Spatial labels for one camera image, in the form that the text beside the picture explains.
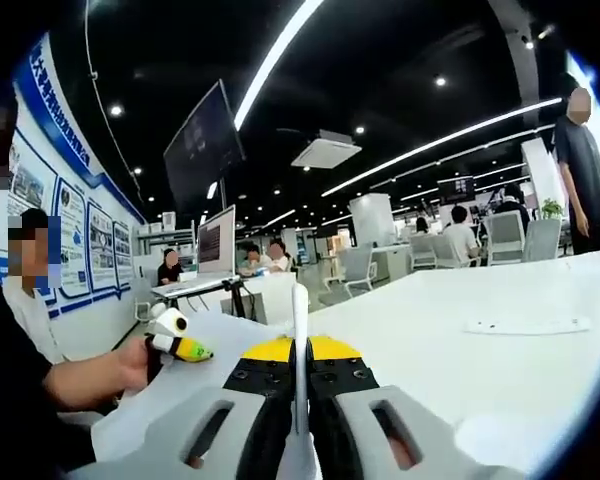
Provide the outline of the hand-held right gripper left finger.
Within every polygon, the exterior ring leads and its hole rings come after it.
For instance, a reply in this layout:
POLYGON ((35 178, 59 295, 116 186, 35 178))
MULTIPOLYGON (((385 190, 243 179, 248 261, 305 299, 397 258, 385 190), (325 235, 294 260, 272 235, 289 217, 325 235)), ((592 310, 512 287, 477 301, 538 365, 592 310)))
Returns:
POLYGON ((221 387, 207 387, 149 424, 138 449, 71 479, 274 479, 292 430, 295 342, 247 350, 221 387))

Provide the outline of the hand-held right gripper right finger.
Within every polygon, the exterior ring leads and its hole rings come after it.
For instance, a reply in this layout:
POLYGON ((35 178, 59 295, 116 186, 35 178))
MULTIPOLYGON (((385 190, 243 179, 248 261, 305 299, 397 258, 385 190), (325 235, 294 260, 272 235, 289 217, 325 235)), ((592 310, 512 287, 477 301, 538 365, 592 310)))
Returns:
POLYGON ((308 424, 325 479, 520 479, 455 443, 453 429, 394 385, 381 386, 361 354, 329 336, 307 341, 308 424))

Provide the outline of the person's left hand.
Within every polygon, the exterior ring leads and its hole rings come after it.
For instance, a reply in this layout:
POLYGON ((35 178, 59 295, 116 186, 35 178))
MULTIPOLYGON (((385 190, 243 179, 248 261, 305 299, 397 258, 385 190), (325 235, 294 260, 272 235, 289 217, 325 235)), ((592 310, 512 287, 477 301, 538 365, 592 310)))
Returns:
POLYGON ((141 391, 160 373, 161 353, 153 340, 152 334, 129 337, 113 351, 123 390, 141 391))

